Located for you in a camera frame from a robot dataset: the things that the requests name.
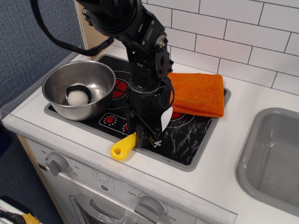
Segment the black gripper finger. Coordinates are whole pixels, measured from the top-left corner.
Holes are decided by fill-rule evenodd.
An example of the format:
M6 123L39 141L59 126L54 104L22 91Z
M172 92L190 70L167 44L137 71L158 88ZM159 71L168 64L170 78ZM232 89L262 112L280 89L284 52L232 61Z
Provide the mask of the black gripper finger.
M136 131L136 114L133 110L125 110L127 125L128 125L128 133L133 134Z
M153 147L160 147L162 145L161 140L155 140L154 134L145 126L136 126L136 145L137 147L147 147L152 145Z

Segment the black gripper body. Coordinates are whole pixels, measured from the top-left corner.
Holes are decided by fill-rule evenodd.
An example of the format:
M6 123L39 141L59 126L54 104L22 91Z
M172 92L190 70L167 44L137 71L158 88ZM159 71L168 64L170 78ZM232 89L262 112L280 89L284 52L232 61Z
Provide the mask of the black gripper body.
M174 89L171 84L158 84L154 89L129 84L125 109L135 112L136 125L140 123L152 133L162 133L161 116L173 104L172 93Z

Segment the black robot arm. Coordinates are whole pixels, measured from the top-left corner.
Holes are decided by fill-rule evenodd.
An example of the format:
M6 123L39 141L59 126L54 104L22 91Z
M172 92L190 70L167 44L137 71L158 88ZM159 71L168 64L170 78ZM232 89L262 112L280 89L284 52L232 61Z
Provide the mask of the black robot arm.
M139 0L82 0L80 4L91 26L126 47L131 68L124 105L128 132L136 134L138 147L160 146L175 98L164 26Z

